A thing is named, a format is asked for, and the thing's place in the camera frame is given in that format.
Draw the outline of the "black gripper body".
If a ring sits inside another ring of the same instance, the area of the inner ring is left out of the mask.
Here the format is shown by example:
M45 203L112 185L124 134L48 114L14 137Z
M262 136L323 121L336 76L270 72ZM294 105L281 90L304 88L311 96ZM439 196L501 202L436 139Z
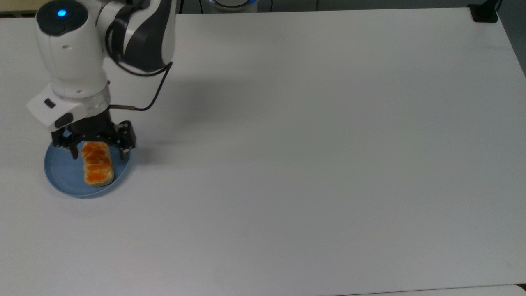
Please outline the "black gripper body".
M113 123L109 109L96 116L74 120L71 112L55 120L51 142L55 147L72 149L81 142L103 142L119 150L134 149L136 135L129 120Z

